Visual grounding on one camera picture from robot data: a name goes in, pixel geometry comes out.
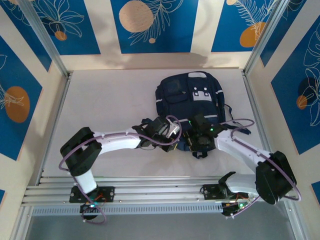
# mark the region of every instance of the reflective strip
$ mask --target reflective strip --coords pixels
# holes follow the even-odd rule
[[[203,72],[190,72],[188,74],[189,78],[206,78],[207,76]]]
[[[207,116],[204,116],[206,119],[209,119],[209,118],[217,118],[218,117],[218,115],[207,115]],[[188,119],[181,119],[181,120],[179,120],[179,122],[180,123],[183,123],[183,122],[186,122],[186,121],[188,121]]]

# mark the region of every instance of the white floor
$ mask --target white floor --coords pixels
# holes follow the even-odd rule
[[[139,125],[143,118],[157,117],[155,90],[160,81],[194,69],[170,70],[76,70],[54,134],[42,176],[65,177],[58,169],[62,159],[61,146],[80,128],[113,132]],[[254,119],[241,71],[238,69],[208,69],[220,82],[225,103],[233,108],[235,118]],[[261,147],[256,126],[252,134],[237,135]],[[179,150],[166,153],[123,149],[100,155],[92,171],[98,177],[136,176],[223,176],[230,171],[251,173],[250,169],[227,153],[217,149],[205,159],[196,159],[190,152]]]

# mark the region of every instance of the navy blue backpack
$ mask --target navy blue backpack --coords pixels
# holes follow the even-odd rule
[[[212,124],[226,121],[224,92],[218,82],[211,74],[204,71],[195,71],[169,76],[161,81],[155,91],[156,111],[159,116],[174,115],[179,119],[182,133],[191,128],[188,118],[197,114],[203,114]],[[234,129],[237,126],[225,124],[227,128]],[[248,129],[241,132],[250,134]],[[177,148],[182,151],[190,151],[186,140],[181,137]],[[199,158],[208,156],[212,148],[193,152],[192,155]]]

